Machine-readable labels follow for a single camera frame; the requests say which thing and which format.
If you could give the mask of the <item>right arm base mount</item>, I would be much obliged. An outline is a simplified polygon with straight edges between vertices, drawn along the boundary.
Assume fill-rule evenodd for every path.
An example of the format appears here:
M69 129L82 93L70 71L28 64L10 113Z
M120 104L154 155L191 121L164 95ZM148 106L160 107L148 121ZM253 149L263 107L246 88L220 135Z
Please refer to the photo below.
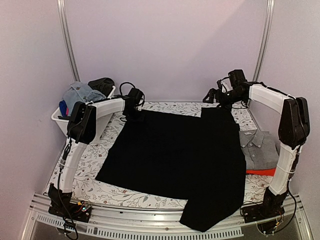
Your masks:
M284 221L285 209L282 205L270 209L262 203L245 201L239 212L245 223L256 222L258 231L266 236L276 233Z

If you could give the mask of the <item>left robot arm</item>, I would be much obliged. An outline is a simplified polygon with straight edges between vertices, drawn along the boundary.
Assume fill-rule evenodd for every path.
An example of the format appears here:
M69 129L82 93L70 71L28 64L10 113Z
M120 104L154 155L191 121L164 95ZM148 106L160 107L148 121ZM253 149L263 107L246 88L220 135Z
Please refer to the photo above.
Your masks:
M50 184L48 191L52 205L63 217L70 217L75 211L70 202L73 181L87 145L102 134L114 113L122 112L126 120L140 120L142 114L138 107L144 103L145 94L136 87L126 95L75 103L67 124L67 140L59 163L58 180Z

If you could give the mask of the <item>grey button-up shirt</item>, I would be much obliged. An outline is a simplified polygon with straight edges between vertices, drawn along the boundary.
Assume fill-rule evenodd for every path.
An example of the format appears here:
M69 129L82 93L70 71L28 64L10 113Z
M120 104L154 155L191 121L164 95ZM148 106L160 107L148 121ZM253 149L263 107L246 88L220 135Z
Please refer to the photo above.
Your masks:
M268 131L240 131L239 139L247 170L262 171L276 168L279 154L275 141Z

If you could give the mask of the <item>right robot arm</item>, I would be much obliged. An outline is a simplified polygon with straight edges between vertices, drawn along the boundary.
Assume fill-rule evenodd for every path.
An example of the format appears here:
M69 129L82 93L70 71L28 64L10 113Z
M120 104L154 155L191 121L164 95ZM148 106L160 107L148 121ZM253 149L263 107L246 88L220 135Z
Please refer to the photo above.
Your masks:
M229 109L237 102L246 106L248 101L254 101L280 114L279 159L275 175L258 208L262 218L269 218L290 194L289 182L311 130L308 102L304 97L292 96L263 82L247 81L241 69L230 71L226 79L229 80L231 89L218 80L218 88L211 88L202 101L210 104L216 102L219 107Z

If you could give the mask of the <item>black garment with logo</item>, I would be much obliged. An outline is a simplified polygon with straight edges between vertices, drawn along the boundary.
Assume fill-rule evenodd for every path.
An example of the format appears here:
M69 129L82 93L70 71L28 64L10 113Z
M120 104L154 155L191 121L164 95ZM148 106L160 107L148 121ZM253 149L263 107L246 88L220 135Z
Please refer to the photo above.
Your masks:
M180 223L205 232L236 212L246 161L231 112L205 107L199 117L143 110L128 118L96 180L186 200Z

